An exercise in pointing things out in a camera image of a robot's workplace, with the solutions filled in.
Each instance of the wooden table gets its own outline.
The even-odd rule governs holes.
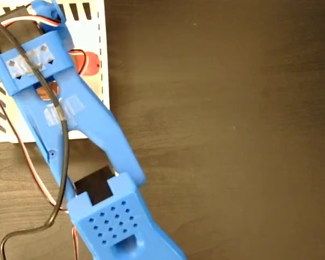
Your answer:
[[[325,1],[108,0],[106,15],[112,110],[188,259],[325,259]],[[74,179],[105,164],[71,142]],[[0,240],[50,210],[19,147],[0,144]],[[8,260],[73,259],[70,228],[60,214]]]

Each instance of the wood grain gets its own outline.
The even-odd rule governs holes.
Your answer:
[[[325,259],[325,1],[108,0],[106,16],[112,110],[188,259]],[[71,142],[74,179],[105,164]],[[0,240],[49,211],[19,148],[0,144]],[[8,259],[73,259],[70,234],[61,214]]]

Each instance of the red wire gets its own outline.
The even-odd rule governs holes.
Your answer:
[[[34,177],[34,180],[37,184],[37,186],[40,188],[40,191],[44,194],[44,196],[46,197],[46,200],[52,205],[55,206],[56,202],[53,199],[53,197],[50,195],[48,189],[46,188],[45,184],[43,183],[43,181],[41,180],[40,176],[37,174],[35,166],[33,164],[33,162],[31,161],[31,158],[29,156],[27,147],[25,146],[24,142],[22,141],[22,139],[20,138],[18,132],[16,131],[16,128],[14,127],[12,121],[10,120],[6,109],[4,108],[4,106],[1,103],[0,100],[0,108],[2,110],[2,112],[4,113],[4,115],[6,116],[7,122],[10,125],[10,128],[12,129],[14,135],[16,136],[18,143],[20,144],[20,147],[22,149],[22,152],[24,154],[24,158],[25,158],[25,162],[28,165],[28,168],[30,170],[31,175]],[[62,207],[60,208],[61,211],[64,211],[65,213],[68,213],[68,211],[66,209],[63,209]],[[74,243],[74,254],[75,254],[75,260],[79,260],[79,245],[78,245],[78,236],[77,236],[77,229],[74,226],[72,229],[72,237],[73,237],[73,243]]]

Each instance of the blue plastic gripper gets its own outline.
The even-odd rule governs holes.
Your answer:
[[[37,0],[37,14],[59,14],[53,4]],[[183,252],[153,221],[138,187],[146,181],[128,141],[112,113],[78,75],[68,54],[72,45],[67,27],[45,28],[45,34],[22,47],[57,95],[69,130],[79,130],[106,152],[119,176],[107,182],[112,196],[92,205],[87,192],[78,196],[70,179],[65,197],[71,221],[96,260],[185,260]],[[61,180],[63,139],[60,120],[50,101],[43,101],[40,83],[16,49],[0,54],[0,78],[29,126],[38,148],[58,183]]]

